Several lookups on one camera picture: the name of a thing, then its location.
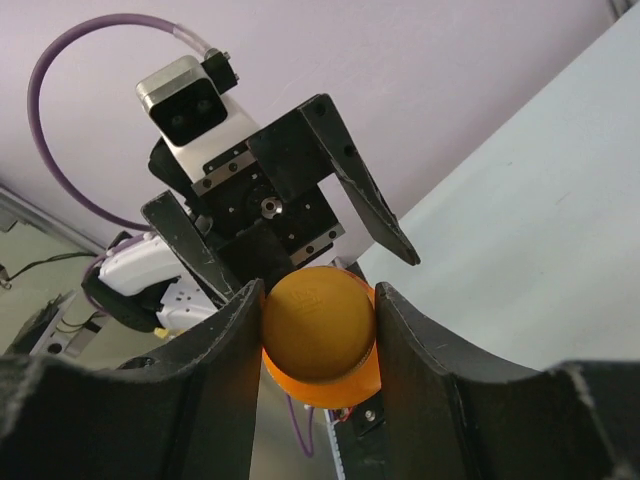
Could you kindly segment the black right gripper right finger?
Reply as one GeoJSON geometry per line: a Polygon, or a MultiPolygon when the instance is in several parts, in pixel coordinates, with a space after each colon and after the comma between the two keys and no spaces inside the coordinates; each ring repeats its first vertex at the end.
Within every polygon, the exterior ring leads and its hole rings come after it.
{"type": "Polygon", "coordinates": [[[639,365],[497,357],[376,288],[377,349],[397,479],[635,479],[639,365]]]}

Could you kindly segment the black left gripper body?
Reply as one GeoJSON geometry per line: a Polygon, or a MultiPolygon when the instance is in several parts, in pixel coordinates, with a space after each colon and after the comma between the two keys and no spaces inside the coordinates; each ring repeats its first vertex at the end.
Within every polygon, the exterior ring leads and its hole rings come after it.
{"type": "Polygon", "coordinates": [[[181,195],[188,234],[205,258],[244,284],[273,287],[330,250],[345,230],[320,189],[329,158],[301,128],[224,128],[162,135],[149,154],[153,176],[181,195]]]}

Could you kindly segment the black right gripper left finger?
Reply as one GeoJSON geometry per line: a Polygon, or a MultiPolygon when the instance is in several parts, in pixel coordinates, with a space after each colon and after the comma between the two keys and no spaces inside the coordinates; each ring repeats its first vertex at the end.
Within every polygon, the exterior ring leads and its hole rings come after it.
{"type": "Polygon", "coordinates": [[[245,479],[261,371],[263,284],[121,368],[1,360],[5,479],[245,479]]]}

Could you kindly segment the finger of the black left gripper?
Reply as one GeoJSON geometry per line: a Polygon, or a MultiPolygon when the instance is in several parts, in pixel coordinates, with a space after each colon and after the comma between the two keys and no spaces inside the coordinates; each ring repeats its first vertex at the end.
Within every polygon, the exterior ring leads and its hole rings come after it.
{"type": "Polygon", "coordinates": [[[165,191],[142,206],[142,216],[169,246],[216,306],[224,306],[242,288],[218,254],[210,249],[176,197],[165,191]]]}
{"type": "Polygon", "coordinates": [[[285,204],[335,175],[369,235],[407,264],[420,263],[329,95],[310,98],[253,134],[247,148],[285,204]]]}

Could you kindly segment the orange juice bottle cap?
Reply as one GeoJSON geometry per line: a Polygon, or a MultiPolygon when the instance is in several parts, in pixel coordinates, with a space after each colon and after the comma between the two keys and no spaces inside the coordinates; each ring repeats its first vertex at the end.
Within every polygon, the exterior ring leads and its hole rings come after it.
{"type": "Polygon", "coordinates": [[[375,341],[375,313],[362,281],[335,267],[297,270],[266,296],[261,335],[270,360],[305,383],[337,381],[359,368],[375,341]]]}

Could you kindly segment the small orange juice bottle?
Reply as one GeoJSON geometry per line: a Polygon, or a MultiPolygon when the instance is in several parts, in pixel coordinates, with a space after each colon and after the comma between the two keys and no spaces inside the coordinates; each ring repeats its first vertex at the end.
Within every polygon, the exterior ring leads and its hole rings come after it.
{"type": "MultiPolygon", "coordinates": [[[[373,288],[356,275],[352,273],[350,274],[354,276],[354,278],[362,281],[366,288],[368,288],[369,295],[374,306],[373,288]]],[[[370,355],[364,363],[351,374],[332,383],[305,383],[287,376],[270,360],[264,346],[263,359],[269,374],[273,377],[276,383],[294,399],[314,407],[325,409],[353,407],[372,397],[381,388],[376,349],[376,331],[377,325],[375,315],[375,341],[370,355]]]]}

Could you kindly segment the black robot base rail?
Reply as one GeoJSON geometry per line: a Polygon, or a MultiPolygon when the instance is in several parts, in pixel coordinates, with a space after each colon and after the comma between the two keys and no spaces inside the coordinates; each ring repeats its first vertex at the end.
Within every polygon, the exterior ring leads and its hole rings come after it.
{"type": "Polygon", "coordinates": [[[388,477],[387,432],[382,394],[357,405],[345,427],[349,440],[343,460],[347,479],[388,477]]]}

